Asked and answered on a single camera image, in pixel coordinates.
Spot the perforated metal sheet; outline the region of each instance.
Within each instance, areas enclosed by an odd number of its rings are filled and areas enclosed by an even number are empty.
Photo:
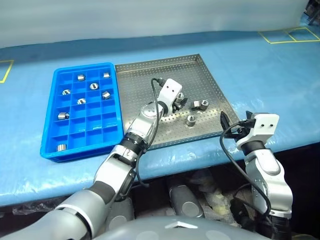
[[[152,78],[176,80],[182,85],[184,97],[188,97],[183,109],[160,120],[152,148],[221,134],[221,111],[229,116],[232,123],[239,121],[199,54],[120,64],[115,66],[115,70],[125,131],[140,113],[140,108],[154,101],[150,84]],[[191,109],[192,102],[196,100],[208,100],[207,110]],[[197,118],[193,127],[186,124],[190,114]]]

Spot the white wall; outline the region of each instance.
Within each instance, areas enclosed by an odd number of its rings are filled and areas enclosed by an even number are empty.
[[[0,0],[0,48],[295,27],[308,0]]]

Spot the blue plastic tray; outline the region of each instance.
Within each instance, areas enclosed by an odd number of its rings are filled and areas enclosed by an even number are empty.
[[[85,80],[79,81],[78,75]],[[99,88],[90,89],[97,83]],[[70,94],[63,95],[63,90]],[[109,99],[102,93],[108,91]],[[77,104],[85,98],[86,103]],[[61,112],[69,119],[58,119]],[[118,85],[112,63],[59,68],[54,72],[40,155],[55,162],[109,153],[124,135]],[[57,146],[66,144],[66,150]]]

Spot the metal cylinder part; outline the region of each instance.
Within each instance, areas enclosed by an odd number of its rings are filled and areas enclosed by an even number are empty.
[[[77,104],[85,104],[86,103],[86,99],[85,98],[80,98],[80,99],[78,99],[78,101],[76,103]]]
[[[200,106],[201,106],[201,102],[200,101],[193,101],[191,107],[193,109],[198,109],[198,108],[200,108]]]
[[[103,93],[102,93],[102,98],[103,99],[108,99],[108,98],[110,98],[111,97],[111,94],[108,92],[108,91],[104,91]]]
[[[188,115],[186,117],[186,124],[189,126],[189,127],[192,127],[196,124],[196,116],[195,115]]]
[[[96,90],[99,88],[99,84],[98,83],[91,83],[89,87],[91,90]]]
[[[62,91],[62,95],[68,95],[70,93],[71,93],[70,89],[65,89]]]
[[[176,97],[176,102],[180,103],[184,99],[184,94],[180,92],[178,96]]]
[[[78,81],[84,81],[86,79],[86,76],[83,74],[79,74],[77,78],[78,78]]]
[[[200,110],[205,111],[207,110],[208,106],[209,106],[209,102],[207,100],[202,100],[200,105]]]
[[[64,119],[69,119],[70,115],[68,112],[60,112],[58,114],[58,119],[59,120],[64,120]]]
[[[65,151],[65,150],[67,150],[67,144],[59,144],[58,146],[56,146],[57,152],[61,152],[61,151]]]

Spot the blue tablecloth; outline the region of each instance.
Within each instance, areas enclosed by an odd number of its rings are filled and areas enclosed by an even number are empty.
[[[319,28],[309,29],[320,36]],[[0,84],[0,206],[89,187],[106,157],[66,163],[40,157],[55,69],[198,53],[240,119],[246,110],[280,115],[267,143],[274,152],[320,141],[320,42],[269,44],[257,32],[206,32],[3,48],[0,61],[14,64]],[[4,65],[0,62],[0,75]],[[243,158],[232,141],[226,142],[236,159]],[[141,158],[140,174],[148,179],[226,162],[214,137],[151,150]]]

